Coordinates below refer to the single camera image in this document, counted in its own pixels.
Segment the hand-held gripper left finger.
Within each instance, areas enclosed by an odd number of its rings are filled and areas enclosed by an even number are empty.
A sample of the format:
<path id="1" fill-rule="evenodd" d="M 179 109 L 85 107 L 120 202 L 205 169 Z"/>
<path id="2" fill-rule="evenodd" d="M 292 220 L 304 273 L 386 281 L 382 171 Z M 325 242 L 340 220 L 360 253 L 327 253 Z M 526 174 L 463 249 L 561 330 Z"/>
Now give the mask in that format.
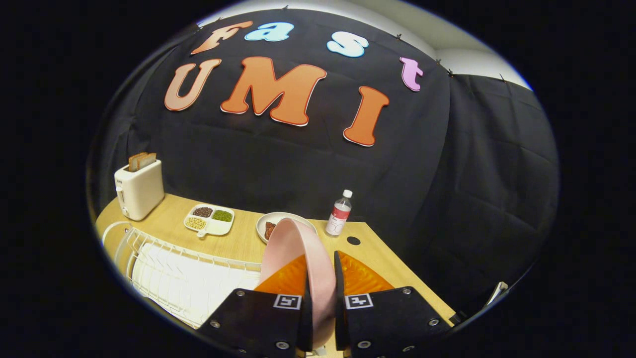
<path id="1" fill-rule="evenodd" d="M 255 289 L 234 289 L 197 329 L 243 358 L 304 358 L 313 349 L 305 255 Z"/>

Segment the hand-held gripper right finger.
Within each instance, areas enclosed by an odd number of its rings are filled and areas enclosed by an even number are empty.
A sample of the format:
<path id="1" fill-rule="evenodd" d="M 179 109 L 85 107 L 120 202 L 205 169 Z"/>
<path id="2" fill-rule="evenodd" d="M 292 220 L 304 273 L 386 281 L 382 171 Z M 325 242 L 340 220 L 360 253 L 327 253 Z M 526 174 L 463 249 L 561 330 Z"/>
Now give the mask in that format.
<path id="1" fill-rule="evenodd" d="M 394 287 L 360 260 L 334 253 L 335 343 L 346 358 L 424 358 L 452 325 L 411 286 Z"/>

